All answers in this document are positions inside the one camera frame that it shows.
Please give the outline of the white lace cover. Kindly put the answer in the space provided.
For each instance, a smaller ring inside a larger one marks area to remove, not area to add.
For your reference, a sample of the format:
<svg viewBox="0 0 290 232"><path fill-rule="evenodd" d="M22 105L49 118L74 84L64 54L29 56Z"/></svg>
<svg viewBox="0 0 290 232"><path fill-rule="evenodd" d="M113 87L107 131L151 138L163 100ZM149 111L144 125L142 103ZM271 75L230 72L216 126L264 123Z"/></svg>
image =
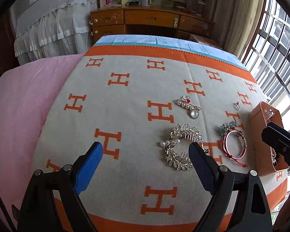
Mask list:
<svg viewBox="0 0 290 232"><path fill-rule="evenodd" d="M20 65L83 54L91 47L90 12L97 0L38 0L17 19L14 43Z"/></svg>

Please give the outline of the orange grey H blanket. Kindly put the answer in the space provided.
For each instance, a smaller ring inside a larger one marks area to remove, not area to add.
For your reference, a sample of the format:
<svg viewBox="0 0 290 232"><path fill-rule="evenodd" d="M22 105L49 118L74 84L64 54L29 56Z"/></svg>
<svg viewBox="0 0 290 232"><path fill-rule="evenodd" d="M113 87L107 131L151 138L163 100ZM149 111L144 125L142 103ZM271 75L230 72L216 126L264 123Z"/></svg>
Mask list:
<svg viewBox="0 0 290 232"><path fill-rule="evenodd" d="M198 119L178 106L191 97ZM82 203L100 231L192 231L208 205L194 170L168 165L160 142L176 124L198 128L210 155L255 168L249 113L265 95L247 70L204 55L148 46L94 46L56 97L32 168L55 172L98 141L102 160ZM241 109L234 109L239 102ZM219 128L238 127L222 137Z"/></svg>

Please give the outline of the beige curtain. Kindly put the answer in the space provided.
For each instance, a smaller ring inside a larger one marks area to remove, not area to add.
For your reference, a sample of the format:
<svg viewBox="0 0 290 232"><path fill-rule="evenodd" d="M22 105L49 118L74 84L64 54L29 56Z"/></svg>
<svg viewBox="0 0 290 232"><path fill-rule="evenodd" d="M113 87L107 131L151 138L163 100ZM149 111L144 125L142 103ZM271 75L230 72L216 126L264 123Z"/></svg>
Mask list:
<svg viewBox="0 0 290 232"><path fill-rule="evenodd" d="M211 39L239 59L248 47L264 0L212 0L208 19L214 23Z"/></svg>

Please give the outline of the light blue patterned sheet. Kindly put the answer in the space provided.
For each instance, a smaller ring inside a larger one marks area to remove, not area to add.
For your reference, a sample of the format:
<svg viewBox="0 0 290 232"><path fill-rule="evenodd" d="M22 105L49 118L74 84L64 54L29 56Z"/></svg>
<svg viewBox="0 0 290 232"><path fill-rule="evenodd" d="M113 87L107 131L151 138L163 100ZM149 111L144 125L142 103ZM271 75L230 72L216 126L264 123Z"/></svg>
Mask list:
<svg viewBox="0 0 290 232"><path fill-rule="evenodd" d="M102 36L94 43L95 46L113 45L113 46L148 46L160 47L186 51L198 55L204 55L219 61L224 61L246 70L245 66L233 54L220 50L204 43L196 43L188 40L181 40L170 37L151 36L151 35L106 35Z"/></svg>

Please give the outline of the teal flower earrings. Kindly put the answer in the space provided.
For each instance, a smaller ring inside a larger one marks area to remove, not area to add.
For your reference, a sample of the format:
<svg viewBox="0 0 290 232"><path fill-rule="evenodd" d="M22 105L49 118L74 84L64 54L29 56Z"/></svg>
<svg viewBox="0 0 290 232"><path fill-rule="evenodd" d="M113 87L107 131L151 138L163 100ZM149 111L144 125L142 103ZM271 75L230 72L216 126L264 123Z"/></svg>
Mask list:
<svg viewBox="0 0 290 232"><path fill-rule="evenodd" d="M229 123L224 123L220 126L219 128L219 134L224 137L226 136L229 132L236 130L238 127L238 123L236 121L231 121Z"/></svg>

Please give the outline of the stack of books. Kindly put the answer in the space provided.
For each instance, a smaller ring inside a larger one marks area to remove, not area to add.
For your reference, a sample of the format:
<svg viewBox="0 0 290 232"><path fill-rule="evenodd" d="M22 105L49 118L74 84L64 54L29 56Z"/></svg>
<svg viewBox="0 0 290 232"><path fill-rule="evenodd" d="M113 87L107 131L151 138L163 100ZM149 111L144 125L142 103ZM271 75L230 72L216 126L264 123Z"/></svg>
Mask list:
<svg viewBox="0 0 290 232"><path fill-rule="evenodd" d="M190 41L222 50L222 47L216 41L202 36L190 34Z"/></svg>

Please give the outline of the rhinestone leaf hair comb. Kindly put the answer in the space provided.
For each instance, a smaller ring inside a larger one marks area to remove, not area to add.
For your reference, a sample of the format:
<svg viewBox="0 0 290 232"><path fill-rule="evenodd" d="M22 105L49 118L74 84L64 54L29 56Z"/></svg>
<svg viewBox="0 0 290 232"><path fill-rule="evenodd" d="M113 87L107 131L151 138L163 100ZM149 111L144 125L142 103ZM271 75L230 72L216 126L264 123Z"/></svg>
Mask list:
<svg viewBox="0 0 290 232"><path fill-rule="evenodd" d="M193 142L196 142L206 154L209 154L209 149L205 149L203 145L203 135L197 127L188 123L173 126L169 138L160 142L168 165L176 170L188 171L192 169L193 164L188 155L188 148Z"/></svg>

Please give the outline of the pink bedsheet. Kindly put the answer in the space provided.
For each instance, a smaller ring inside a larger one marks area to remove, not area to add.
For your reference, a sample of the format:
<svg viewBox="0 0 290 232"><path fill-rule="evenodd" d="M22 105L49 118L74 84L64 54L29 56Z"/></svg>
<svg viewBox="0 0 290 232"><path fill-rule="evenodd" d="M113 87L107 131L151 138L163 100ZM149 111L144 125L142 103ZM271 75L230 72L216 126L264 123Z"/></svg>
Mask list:
<svg viewBox="0 0 290 232"><path fill-rule="evenodd" d="M11 206L21 206L48 112L82 57L38 59L0 78L0 197L9 215Z"/></svg>

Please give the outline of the pearl safety pin brooch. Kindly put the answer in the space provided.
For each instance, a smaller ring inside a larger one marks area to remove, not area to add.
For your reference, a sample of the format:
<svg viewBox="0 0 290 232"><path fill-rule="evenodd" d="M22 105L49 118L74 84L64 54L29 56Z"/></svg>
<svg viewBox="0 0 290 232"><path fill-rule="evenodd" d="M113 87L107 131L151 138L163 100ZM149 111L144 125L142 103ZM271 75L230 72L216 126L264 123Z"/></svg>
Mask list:
<svg viewBox="0 0 290 232"><path fill-rule="evenodd" d="M175 103L186 109L188 111L188 115L191 119L198 119L200 116L200 111L202 110L199 106L193 105L191 104L191 102L188 104L185 101L183 101L182 99L176 99Z"/></svg>

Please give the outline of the wooden desk with drawers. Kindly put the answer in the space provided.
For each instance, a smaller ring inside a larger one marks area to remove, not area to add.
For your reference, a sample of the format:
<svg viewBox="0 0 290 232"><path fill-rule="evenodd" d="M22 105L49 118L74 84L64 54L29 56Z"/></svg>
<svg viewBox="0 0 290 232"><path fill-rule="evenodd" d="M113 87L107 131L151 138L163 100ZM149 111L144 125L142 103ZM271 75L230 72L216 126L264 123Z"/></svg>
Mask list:
<svg viewBox="0 0 290 232"><path fill-rule="evenodd" d="M210 38L215 23L180 9L149 6L113 6L90 12L94 42L106 35L153 35L188 40Z"/></svg>

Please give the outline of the white mug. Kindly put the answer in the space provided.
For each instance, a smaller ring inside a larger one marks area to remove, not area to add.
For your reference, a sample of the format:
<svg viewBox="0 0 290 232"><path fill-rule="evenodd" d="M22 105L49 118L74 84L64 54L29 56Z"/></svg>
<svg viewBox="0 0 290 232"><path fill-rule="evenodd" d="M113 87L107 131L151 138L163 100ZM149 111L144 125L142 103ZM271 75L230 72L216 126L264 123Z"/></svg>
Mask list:
<svg viewBox="0 0 290 232"><path fill-rule="evenodd" d="M152 1L151 0L141 0L141 6L142 7L149 7L152 5Z"/></svg>

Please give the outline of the pink open jewelry box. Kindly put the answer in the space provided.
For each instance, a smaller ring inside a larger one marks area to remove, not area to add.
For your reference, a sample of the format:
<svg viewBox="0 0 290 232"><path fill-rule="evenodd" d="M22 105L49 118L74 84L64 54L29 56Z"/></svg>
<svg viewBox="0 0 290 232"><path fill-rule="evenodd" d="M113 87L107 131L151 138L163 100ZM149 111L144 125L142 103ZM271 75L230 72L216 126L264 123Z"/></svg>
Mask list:
<svg viewBox="0 0 290 232"><path fill-rule="evenodd" d="M273 148L277 136L266 130L269 123L283 127L280 112L268 103L261 101L251 111L248 120L252 131L256 168L259 175L266 176L287 170L289 166L284 161L283 156Z"/></svg>

